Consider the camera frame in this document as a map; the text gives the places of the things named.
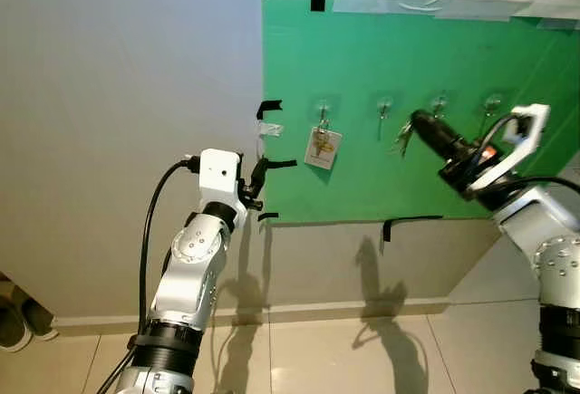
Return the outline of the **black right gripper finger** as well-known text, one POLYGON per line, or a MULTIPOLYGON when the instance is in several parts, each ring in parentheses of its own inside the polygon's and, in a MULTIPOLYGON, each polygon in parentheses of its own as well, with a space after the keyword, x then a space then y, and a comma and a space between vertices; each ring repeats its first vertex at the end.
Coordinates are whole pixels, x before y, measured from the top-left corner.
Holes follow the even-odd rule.
POLYGON ((469 151, 469 143, 443 118, 427 110, 414 110, 413 130, 434 151, 469 151))
POLYGON ((411 132, 444 161, 461 159, 461 136, 447 124, 411 124, 411 132))

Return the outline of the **bunch of keys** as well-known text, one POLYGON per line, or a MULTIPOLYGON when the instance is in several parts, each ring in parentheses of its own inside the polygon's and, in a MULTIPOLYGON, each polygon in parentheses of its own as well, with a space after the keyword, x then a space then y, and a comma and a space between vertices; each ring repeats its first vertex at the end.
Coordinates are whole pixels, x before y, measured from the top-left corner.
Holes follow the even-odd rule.
POLYGON ((409 142, 411 138, 411 125, 409 122, 402 125, 397 136, 394 138, 393 145, 391 147, 391 153, 397 154, 399 158, 406 157, 406 150, 409 147, 409 142))

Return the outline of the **keys with white card tag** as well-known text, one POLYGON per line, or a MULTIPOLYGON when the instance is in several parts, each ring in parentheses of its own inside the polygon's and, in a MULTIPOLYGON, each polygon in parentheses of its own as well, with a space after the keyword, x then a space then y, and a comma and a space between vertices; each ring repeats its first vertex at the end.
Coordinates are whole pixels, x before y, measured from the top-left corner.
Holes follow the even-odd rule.
POLYGON ((308 133, 304 162, 307 166, 331 170, 341 145, 343 145, 343 134, 332 129, 331 122, 324 118, 308 133))

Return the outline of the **folded black tape piece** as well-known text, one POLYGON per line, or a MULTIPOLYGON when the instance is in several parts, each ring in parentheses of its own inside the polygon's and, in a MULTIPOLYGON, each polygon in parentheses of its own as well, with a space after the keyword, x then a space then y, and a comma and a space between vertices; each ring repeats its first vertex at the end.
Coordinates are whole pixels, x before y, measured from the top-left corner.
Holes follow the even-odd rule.
POLYGON ((264 100, 258 104, 256 119, 265 120, 265 113, 269 111, 282 110, 282 100, 264 100))

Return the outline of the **angled black tape strip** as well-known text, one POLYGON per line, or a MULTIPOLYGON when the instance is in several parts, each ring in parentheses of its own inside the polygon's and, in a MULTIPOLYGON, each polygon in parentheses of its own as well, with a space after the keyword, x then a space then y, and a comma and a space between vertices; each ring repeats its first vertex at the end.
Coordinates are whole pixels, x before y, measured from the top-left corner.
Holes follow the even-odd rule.
POLYGON ((389 219, 382 221, 382 242, 389 244, 389 242, 392 240, 392 229, 394 225, 401 223, 417 223, 417 221, 441 220, 443 217, 444 216, 440 215, 389 217, 389 219))

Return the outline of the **dark shoe white sole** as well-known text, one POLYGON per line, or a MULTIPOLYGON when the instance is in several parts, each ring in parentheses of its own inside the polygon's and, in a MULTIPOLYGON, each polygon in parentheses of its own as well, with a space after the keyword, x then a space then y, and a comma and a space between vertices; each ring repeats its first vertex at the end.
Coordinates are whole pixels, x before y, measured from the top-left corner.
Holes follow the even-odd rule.
POLYGON ((0 351, 18 352, 32 341, 34 334, 20 310, 0 298, 0 351))
POLYGON ((61 332, 54 328, 53 312, 47 310, 37 302, 32 295, 22 290, 16 283, 13 285, 13 303, 16 304, 18 314, 24 318, 24 323, 32 333, 33 339, 38 341, 52 341, 61 336, 61 332))

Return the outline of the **clear adhesive wall hook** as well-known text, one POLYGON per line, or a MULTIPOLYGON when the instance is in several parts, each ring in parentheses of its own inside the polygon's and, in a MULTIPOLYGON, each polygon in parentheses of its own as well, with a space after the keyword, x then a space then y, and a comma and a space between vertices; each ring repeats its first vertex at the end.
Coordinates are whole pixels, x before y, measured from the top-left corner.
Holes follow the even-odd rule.
POLYGON ((504 109, 506 100, 507 94, 504 92, 489 93, 481 104, 482 117, 485 120, 490 120, 490 118, 498 116, 501 110, 504 109))
POLYGON ((312 109, 316 113, 318 120, 316 121, 316 128, 323 130, 330 129, 332 117, 334 116, 334 109, 341 101, 341 97, 336 93, 325 93, 314 97, 312 109))
POLYGON ((430 102, 432 117, 434 117, 435 120, 442 120, 442 118, 446 117, 446 109, 449 103, 450 97, 445 91, 440 92, 438 96, 435 96, 430 102))
POLYGON ((394 105, 394 95, 393 93, 382 93, 374 100, 374 107, 376 107, 376 113, 378 120, 380 122, 385 122, 392 112, 394 105))

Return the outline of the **green wall board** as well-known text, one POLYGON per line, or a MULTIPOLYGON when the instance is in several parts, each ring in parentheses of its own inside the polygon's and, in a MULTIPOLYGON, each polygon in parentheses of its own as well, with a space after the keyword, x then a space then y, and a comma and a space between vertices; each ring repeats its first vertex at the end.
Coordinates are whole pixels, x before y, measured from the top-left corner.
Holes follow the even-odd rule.
POLYGON ((515 105, 550 108, 544 136, 518 165, 526 175, 555 175, 580 149, 580 33, 548 29, 538 20, 440 20, 426 14, 311 12, 308 0, 262 0, 264 96, 282 110, 264 122, 283 126, 264 137, 270 159, 297 166, 270 170, 264 188, 274 223, 380 223, 389 217, 485 217, 485 209, 457 195, 439 176, 443 159, 417 137, 406 157, 391 153, 414 110, 430 110, 449 95, 443 119, 467 139, 515 105), (507 100, 485 120, 481 104, 492 92, 507 100), (341 101, 331 126, 343 145, 331 170, 304 162, 308 133, 318 117, 314 97, 341 101), (374 100, 393 93, 390 117, 380 122, 374 100))

